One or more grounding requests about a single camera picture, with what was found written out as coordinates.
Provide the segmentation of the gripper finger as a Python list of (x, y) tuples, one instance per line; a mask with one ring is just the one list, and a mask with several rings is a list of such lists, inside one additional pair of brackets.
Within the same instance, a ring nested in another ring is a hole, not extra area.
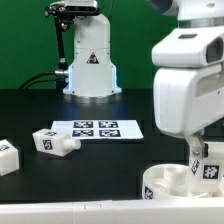
[(200, 133), (186, 137), (186, 142), (190, 147), (190, 154), (192, 157), (202, 159), (204, 157), (205, 144)]

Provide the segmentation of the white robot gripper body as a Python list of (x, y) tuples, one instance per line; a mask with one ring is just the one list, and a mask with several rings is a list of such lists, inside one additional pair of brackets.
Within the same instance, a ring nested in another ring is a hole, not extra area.
[(160, 68), (153, 97), (155, 122), (162, 133), (193, 135), (224, 117), (224, 68)]

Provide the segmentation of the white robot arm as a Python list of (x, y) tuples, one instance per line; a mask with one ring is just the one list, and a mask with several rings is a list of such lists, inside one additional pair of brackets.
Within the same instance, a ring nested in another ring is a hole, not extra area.
[[(201, 131), (224, 117), (224, 0), (148, 0), (178, 27), (152, 49), (158, 67), (154, 77), (154, 113), (159, 130), (184, 138), (193, 155), (206, 156)], [(101, 16), (80, 12), (76, 57), (64, 92), (81, 98), (107, 97), (118, 91), (109, 54), (98, 44), (102, 36), (89, 26)]]

